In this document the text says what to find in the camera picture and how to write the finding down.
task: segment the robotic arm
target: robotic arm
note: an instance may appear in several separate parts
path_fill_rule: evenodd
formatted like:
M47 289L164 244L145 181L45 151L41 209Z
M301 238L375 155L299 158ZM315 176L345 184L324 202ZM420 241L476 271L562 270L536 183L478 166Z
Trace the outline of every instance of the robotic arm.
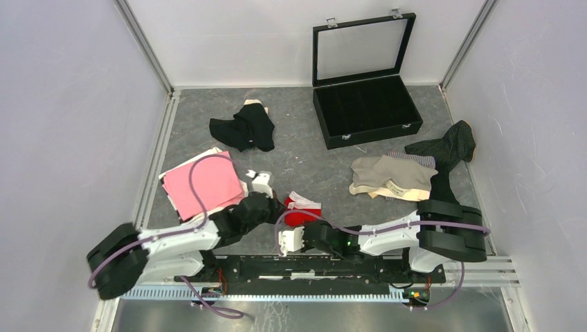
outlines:
M285 206L274 197L269 179L268 173L256 174L253 191L245 199L210 211L202 227L203 217L162 230L137 231L130 223L122 224L87 255L95 275L92 286L101 299L112 299L136 284L177 275L198 274L208 279L216 269L212 249L236 243L258 225L275 224L284 213L292 213L285 212ZM450 222L438 226L439 221ZM482 229L477 209L422 201L417 210L394 221L335 228L325 220L316 220L280 232L278 240L283 255L315 248L351 261L402 249L404 261L408 261L403 273L429 273L451 260L486 260ZM137 245L123 250L133 243Z

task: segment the black box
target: black box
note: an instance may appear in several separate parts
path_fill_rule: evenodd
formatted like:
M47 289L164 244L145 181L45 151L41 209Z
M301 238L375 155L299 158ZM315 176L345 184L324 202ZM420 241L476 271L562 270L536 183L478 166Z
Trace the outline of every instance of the black box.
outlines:
M399 76L415 20L410 13L314 27L314 108L328 149L418 132L422 117Z

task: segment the red cloth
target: red cloth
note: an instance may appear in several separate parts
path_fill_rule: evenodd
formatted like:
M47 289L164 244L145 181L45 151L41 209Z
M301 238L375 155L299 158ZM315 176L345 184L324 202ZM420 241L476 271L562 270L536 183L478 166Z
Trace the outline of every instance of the red cloth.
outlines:
M288 207L288 210L304 210L304 211L308 211L310 213L316 214L318 216L322 216L322 209L309 209L309 208L297 208L297 207L293 207L293 208L289 208L289 204L290 203L295 203L296 201L294 201L293 199L291 199L293 195L290 194L287 199L285 199L285 206ZM292 214L288 214L287 216L285 216L285 224L290 226L290 227L296 227L296 226L300 226L303 223L306 222L311 222L316 220L316 218L309 216L307 214L303 214L303 213L292 213Z

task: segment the white wall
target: white wall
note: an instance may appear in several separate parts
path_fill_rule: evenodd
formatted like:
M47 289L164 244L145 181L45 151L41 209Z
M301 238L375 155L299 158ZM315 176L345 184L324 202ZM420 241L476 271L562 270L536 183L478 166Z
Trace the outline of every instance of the white wall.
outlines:
M311 85L312 27L415 12L407 84L436 84L483 0L130 0L176 86Z
M471 170L536 331L584 331L587 3L499 1L448 87Z
M2 1L0 49L0 331L88 331L166 93L113 1Z

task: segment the metal bracket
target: metal bracket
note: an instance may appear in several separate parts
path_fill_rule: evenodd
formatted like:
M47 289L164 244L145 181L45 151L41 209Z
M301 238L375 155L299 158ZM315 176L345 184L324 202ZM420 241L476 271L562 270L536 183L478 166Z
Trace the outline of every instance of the metal bracket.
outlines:
M336 17L329 17L326 19L326 24L328 24L328 28L336 28L338 24L336 24Z
M393 17L394 19L403 19L404 17L401 15L401 13L399 12L399 9L395 8L392 9L391 12L389 13L391 15L391 17Z

